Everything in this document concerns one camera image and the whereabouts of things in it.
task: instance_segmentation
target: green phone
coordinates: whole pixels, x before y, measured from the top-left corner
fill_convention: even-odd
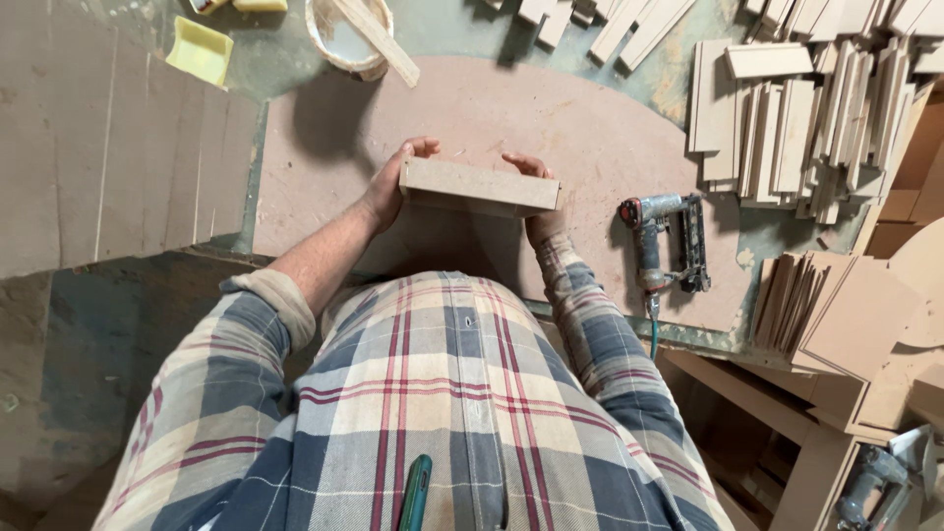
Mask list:
[[[423,528],[423,511],[426,509],[426,494],[430,490],[432,459],[426,454],[417,457],[410,465],[407,477],[407,495],[400,511],[399,531],[420,531]]]

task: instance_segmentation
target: green hose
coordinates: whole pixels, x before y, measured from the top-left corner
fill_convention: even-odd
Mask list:
[[[656,320],[652,320],[652,349],[649,351],[649,358],[655,361],[656,344],[659,342],[659,327]]]

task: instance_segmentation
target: curved mdf board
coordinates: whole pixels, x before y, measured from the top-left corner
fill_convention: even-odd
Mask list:
[[[908,322],[898,340],[911,347],[931,348],[944,345],[944,280],[940,269],[944,263],[944,218],[921,229],[911,237],[888,268],[913,288],[924,302]]]
[[[414,59],[423,80],[413,90],[397,76],[360,83],[328,73],[269,104],[253,251],[278,256],[321,228],[405,139],[428,134],[442,141],[444,161],[514,171],[502,151],[542,158],[564,184],[581,257],[624,314],[644,316],[632,235],[616,207],[627,197],[697,191],[684,133],[632,98],[571,75],[469,57]],[[704,215],[714,285],[694,295],[670,290],[661,318],[727,331],[750,283],[734,258],[736,199],[712,197]],[[395,276],[458,269],[545,299],[520,220],[406,205],[356,268]]]

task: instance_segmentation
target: plaid shirt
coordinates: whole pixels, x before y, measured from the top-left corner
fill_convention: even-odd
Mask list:
[[[432,458],[423,528],[732,529],[678,409],[569,239],[538,252],[571,366],[506,288],[375,284],[326,312],[282,417],[282,361],[315,320],[264,269],[164,362],[98,529],[395,529]]]

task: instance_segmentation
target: workbench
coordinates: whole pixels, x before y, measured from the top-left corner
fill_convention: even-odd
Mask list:
[[[234,41],[227,86],[257,102],[284,94],[295,86],[332,68],[312,43],[304,22],[304,4],[291,0],[285,13],[243,14],[223,6],[211,16],[194,14],[187,0],[67,0],[103,21],[120,27],[139,39],[153,53],[163,57],[174,43],[174,18],[182,15],[200,24],[227,33]],[[458,55],[495,60],[514,69],[526,63],[554,69],[592,80],[636,99],[685,128],[688,110],[689,71],[696,42],[731,37],[740,42],[751,17],[738,11],[737,0],[699,0],[655,47],[638,69],[628,75],[614,67],[615,59],[602,67],[586,57],[586,50],[601,26],[584,29],[571,23],[557,49],[549,53],[534,44],[537,27],[516,16],[517,2],[507,0],[495,12],[481,0],[389,0],[394,13],[396,39],[412,56]],[[256,156],[249,175],[243,229],[237,234],[215,238],[203,246],[210,255],[227,256],[255,263],[251,257],[256,221],[256,201],[264,151],[265,114],[256,134]],[[633,195],[625,190],[613,197],[616,205]],[[822,250],[818,236],[829,231],[831,250],[848,252],[865,218],[859,214],[840,216],[827,228],[811,220],[798,220],[792,211],[741,209],[737,261],[750,268],[753,281],[732,329],[706,331],[694,327],[660,324],[660,339],[674,348],[712,357],[788,368],[782,358],[766,358],[747,345],[753,306],[756,300],[760,264],[765,258],[785,251]],[[544,302],[528,301],[536,314],[549,315]],[[627,317],[640,337],[650,337],[650,323],[642,317]]]

